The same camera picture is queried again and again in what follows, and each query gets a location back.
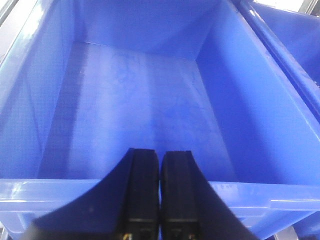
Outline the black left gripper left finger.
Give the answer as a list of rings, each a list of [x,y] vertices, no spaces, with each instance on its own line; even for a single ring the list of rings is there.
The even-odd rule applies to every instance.
[[[157,240],[159,160],[130,148],[114,169],[68,204],[33,220],[23,240]]]

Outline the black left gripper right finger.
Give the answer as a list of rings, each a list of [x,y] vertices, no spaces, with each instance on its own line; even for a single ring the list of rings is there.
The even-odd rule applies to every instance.
[[[160,179],[162,239],[257,239],[211,187],[191,151],[167,151]]]

